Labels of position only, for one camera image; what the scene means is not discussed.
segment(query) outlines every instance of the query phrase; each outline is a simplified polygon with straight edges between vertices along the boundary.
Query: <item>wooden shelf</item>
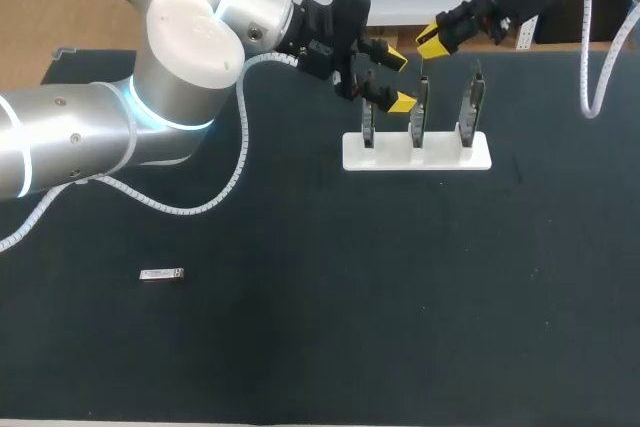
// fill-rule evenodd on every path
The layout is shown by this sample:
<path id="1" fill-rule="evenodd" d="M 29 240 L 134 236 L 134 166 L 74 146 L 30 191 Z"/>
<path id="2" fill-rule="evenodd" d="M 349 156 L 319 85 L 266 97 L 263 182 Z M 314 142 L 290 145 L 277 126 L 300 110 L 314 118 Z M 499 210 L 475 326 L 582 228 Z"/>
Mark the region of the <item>wooden shelf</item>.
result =
<path id="1" fill-rule="evenodd" d="M 415 53 L 416 37 L 422 32 L 424 27 L 373 27 L 369 28 L 368 34 L 374 38 L 383 38 L 399 52 L 404 54 Z M 607 52 L 611 47 L 611 42 L 592 42 L 591 50 Z M 629 40 L 626 49 L 635 48 L 634 42 Z M 516 34 L 512 33 L 500 45 L 495 45 L 489 37 L 481 33 L 473 39 L 465 42 L 460 47 L 460 52 L 574 52 L 580 50 L 580 43 L 569 44 L 533 44 L 529 51 L 516 50 Z"/>

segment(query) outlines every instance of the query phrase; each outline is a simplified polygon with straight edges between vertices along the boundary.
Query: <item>metal tool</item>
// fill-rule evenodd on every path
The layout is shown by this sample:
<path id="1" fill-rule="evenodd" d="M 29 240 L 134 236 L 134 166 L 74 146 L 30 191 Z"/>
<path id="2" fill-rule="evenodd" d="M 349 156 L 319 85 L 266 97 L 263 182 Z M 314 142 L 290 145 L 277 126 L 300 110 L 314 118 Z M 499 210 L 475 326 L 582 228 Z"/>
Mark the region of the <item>metal tool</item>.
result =
<path id="1" fill-rule="evenodd" d="M 429 78 L 420 78 L 418 102 L 411 109 L 411 141 L 414 149 L 421 149 L 424 145 L 424 131 L 427 127 L 427 112 L 429 104 Z"/>
<path id="2" fill-rule="evenodd" d="M 484 76 L 482 75 L 480 63 L 478 63 L 471 85 L 462 98 L 462 107 L 460 108 L 458 130 L 463 147 L 473 147 L 473 139 L 478 128 L 482 101 L 484 100 L 484 90 Z"/>

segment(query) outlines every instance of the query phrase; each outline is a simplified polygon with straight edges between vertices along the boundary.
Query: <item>small metal part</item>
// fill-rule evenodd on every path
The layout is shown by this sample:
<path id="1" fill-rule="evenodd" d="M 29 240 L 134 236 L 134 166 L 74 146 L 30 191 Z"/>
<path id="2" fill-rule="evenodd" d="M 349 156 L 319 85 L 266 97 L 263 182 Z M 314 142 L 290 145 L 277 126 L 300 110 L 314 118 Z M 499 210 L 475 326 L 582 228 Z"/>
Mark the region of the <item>small metal part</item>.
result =
<path id="1" fill-rule="evenodd" d="M 484 76 L 482 75 L 482 69 L 478 62 L 478 67 L 473 76 L 471 86 L 462 98 L 462 107 L 460 108 L 460 118 L 458 120 L 460 140 L 462 142 L 462 146 L 465 148 L 473 147 L 473 139 L 476 134 L 476 129 L 478 128 L 480 111 L 482 110 L 484 91 Z"/>
<path id="2" fill-rule="evenodd" d="M 367 71 L 367 82 L 373 83 L 375 72 Z M 376 105 L 367 99 L 362 99 L 362 139 L 365 149 L 373 149 L 376 135 Z"/>
<path id="3" fill-rule="evenodd" d="M 184 279 L 184 269 L 141 270 L 140 280 L 143 282 L 159 282 Z"/>
<path id="4" fill-rule="evenodd" d="M 429 104 L 429 78 L 420 78 L 418 102 L 411 109 L 411 141 L 414 149 L 421 149 L 424 145 L 424 131 L 427 127 L 427 112 Z"/>
<path id="5" fill-rule="evenodd" d="M 60 60 L 60 57 L 62 57 L 62 54 L 64 53 L 75 54 L 76 48 L 75 47 L 58 47 L 58 50 L 56 50 L 51 57 L 53 58 L 53 60 Z"/>

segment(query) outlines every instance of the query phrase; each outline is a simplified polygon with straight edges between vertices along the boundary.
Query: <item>white cable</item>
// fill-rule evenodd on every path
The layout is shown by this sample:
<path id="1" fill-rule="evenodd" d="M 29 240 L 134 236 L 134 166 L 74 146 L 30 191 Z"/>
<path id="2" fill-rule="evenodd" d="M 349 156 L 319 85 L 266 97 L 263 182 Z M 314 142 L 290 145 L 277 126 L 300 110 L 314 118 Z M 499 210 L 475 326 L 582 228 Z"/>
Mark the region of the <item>white cable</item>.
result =
<path id="1" fill-rule="evenodd" d="M 598 81 L 593 105 L 589 107 L 589 41 L 591 38 L 591 13 L 592 0 L 584 0 L 584 19 L 582 22 L 582 59 L 580 64 L 580 109 L 585 117 L 588 119 L 595 119 L 602 110 L 604 96 L 607 93 L 609 80 L 611 79 L 613 67 L 616 64 L 618 55 L 620 55 L 627 37 L 629 37 L 629 34 L 638 23 L 638 20 L 640 20 L 640 4 L 638 4 L 626 18 L 611 44 L 611 49 L 609 50 L 602 67 L 602 73 L 600 74 L 600 80 Z"/>
<path id="2" fill-rule="evenodd" d="M 18 230 L 16 230 L 13 234 L 11 234 L 6 239 L 0 240 L 0 253 L 4 252 L 7 249 L 10 249 L 22 239 L 26 237 L 26 235 L 33 229 L 36 223 L 42 217 L 45 210 L 49 208 L 51 202 L 62 192 L 65 188 L 67 188 L 70 184 L 59 185 L 58 187 L 54 187 L 46 195 L 42 198 L 40 203 L 33 209 L 31 215 L 27 217 L 27 220 L 24 221 L 22 226 Z"/>
<path id="3" fill-rule="evenodd" d="M 132 199 L 137 200 L 138 202 L 142 202 L 143 204 L 151 207 L 152 209 L 159 210 L 160 212 L 165 212 L 171 215 L 198 215 L 211 210 L 220 202 L 222 202 L 227 195 L 231 193 L 233 188 L 235 187 L 238 179 L 240 178 L 240 174 L 242 173 L 242 169 L 244 168 L 244 163 L 247 159 L 247 152 L 249 151 L 249 119 L 247 118 L 247 107 L 244 100 L 244 76 L 247 71 L 256 64 L 261 62 L 282 62 L 284 64 L 291 65 L 296 67 L 298 65 L 298 59 L 285 55 L 285 54 L 262 54 L 252 59 L 249 59 L 244 64 L 244 68 L 242 69 L 242 73 L 236 82 L 236 93 L 238 96 L 238 111 L 240 113 L 240 125 L 242 127 L 242 145 L 240 147 L 240 156 L 238 157 L 238 163 L 236 165 L 236 169 L 231 175 L 231 179 L 227 183 L 226 187 L 222 189 L 214 199 L 210 200 L 206 204 L 203 204 L 199 207 L 193 207 L 190 209 L 181 209 L 178 207 L 171 207 L 170 205 L 165 205 L 160 202 L 157 202 L 144 194 L 141 194 L 135 189 L 132 189 L 126 184 L 123 184 L 119 180 L 114 179 L 113 177 L 99 177 L 95 180 L 99 180 L 100 182 L 104 182 L 111 187 L 114 187 L 121 191 L 122 193 L 128 195 Z"/>
<path id="4" fill-rule="evenodd" d="M 104 177 L 96 177 L 93 180 L 99 180 L 100 182 L 104 182 L 111 187 L 118 189 L 119 191 L 127 194 L 129 197 L 141 202 L 145 205 L 148 205 L 152 209 L 159 210 L 160 212 L 165 212 L 167 214 L 172 215 L 197 215 L 202 214 L 203 212 L 207 212 L 211 210 L 216 205 L 224 200 L 227 195 L 231 193 L 233 188 L 235 187 L 238 179 L 240 178 L 240 174 L 242 173 L 242 169 L 244 168 L 245 161 L 247 159 L 247 153 L 249 151 L 249 119 L 247 117 L 247 106 L 244 100 L 244 76 L 247 71 L 256 64 L 261 62 L 281 62 L 287 65 L 291 65 L 292 67 L 296 67 L 298 65 L 298 59 L 285 55 L 285 54 L 262 54 L 252 59 L 249 59 L 244 64 L 244 68 L 236 82 L 236 92 L 238 96 L 238 111 L 240 113 L 240 125 L 242 127 L 242 145 L 240 147 L 240 156 L 238 157 L 238 163 L 236 168 L 229 179 L 226 187 L 222 189 L 213 200 L 210 200 L 204 205 L 199 207 L 193 207 L 191 209 L 181 209 L 178 207 L 171 207 L 169 205 L 161 204 L 160 202 L 156 202 L 155 200 L 147 197 L 144 194 L 141 194 L 137 190 L 132 189 L 126 184 L 123 184 L 119 180 L 114 179 L 113 177 L 104 176 Z M 13 247 L 18 242 L 20 242 L 36 225 L 42 214 L 44 214 L 45 210 L 51 205 L 53 200 L 62 192 L 66 187 L 71 184 L 60 185 L 58 187 L 54 187 L 42 198 L 38 206 L 31 212 L 31 215 L 27 218 L 27 220 L 22 224 L 22 226 L 12 235 L 7 237 L 4 240 L 0 240 L 0 253 L 5 250 Z"/>

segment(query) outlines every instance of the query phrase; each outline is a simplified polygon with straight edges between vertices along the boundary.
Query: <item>black table surface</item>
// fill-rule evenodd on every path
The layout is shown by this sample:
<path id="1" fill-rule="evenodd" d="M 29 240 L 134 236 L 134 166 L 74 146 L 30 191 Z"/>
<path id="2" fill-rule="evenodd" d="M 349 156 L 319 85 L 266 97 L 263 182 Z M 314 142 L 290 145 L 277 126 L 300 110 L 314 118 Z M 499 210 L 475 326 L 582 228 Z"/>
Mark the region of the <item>black table surface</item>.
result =
<path id="1" fill-rule="evenodd" d="M 345 172 L 358 106 L 272 64 L 247 75 L 248 162 L 212 212 L 65 191 L 0 255 L 0 418 L 640 425 L 640 56 L 587 121 L 576 54 L 457 55 L 430 67 L 431 129 L 476 58 L 489 172 Z M 133 60 L 64 54 L 45 82 Z M 198 205 L 238 148 L 234 97 L 189 161 L 117 177 Z M 3 235 L 39 197 L 0 205 Z"/>

